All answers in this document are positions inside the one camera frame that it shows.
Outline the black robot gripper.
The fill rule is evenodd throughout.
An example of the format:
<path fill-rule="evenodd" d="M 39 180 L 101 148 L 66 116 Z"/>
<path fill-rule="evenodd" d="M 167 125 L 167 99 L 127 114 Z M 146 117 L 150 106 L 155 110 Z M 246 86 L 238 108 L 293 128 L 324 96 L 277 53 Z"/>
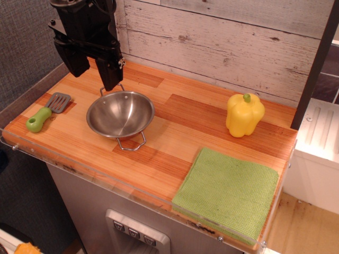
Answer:
<path fill-rule="evenodd" d="M 79 77 L 95 63 L 106 91 L 123 80 L 124 57 L 112 46 L 108 31 L 110 17 L 106 1 L 50 1 L 57 10 L 60 25 L 51 27 L 58 34 L 54 44 L 69 72 Z"/>

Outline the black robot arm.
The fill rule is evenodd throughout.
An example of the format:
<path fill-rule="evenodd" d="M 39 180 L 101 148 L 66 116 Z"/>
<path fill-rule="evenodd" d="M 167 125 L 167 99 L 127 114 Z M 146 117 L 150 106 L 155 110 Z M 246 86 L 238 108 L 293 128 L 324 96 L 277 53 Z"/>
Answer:
<path fill-rule="evenodd" d="M 69 72 L 81 76 L 95 60 L 106 91 L 123 80 L 124 58 L 117 39 L 115 1 L 50 1 L 59 15 L 50 20 L 54 44 Z"/>

